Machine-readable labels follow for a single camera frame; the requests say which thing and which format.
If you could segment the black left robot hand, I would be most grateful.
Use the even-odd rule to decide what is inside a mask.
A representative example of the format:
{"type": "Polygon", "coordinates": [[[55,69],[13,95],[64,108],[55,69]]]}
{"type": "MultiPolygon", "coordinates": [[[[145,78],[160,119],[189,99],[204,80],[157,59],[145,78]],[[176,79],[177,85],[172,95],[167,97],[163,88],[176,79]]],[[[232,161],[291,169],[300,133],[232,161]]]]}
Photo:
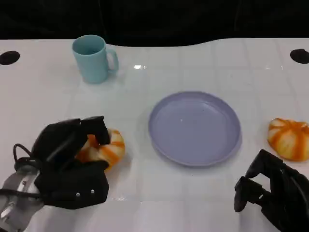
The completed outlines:
{"type": "Polygon", "coordinates": [[[37,137],[31,157],[52,171],[65,170],[93,135],[99,145],[110,142],[104,116],[75,118],[49,124],[37,137]]]}

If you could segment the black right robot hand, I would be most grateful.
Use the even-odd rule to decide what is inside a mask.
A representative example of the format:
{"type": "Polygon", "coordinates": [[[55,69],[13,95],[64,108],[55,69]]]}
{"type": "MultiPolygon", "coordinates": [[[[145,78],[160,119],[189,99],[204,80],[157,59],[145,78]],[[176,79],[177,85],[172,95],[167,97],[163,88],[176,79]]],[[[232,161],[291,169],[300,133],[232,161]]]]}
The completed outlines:
{"type": "Polygon", "coordinates": [[[235,212],[248,202],[281,232],[309,230],[309,180],[264,149],[235,185],[235,212]]]}

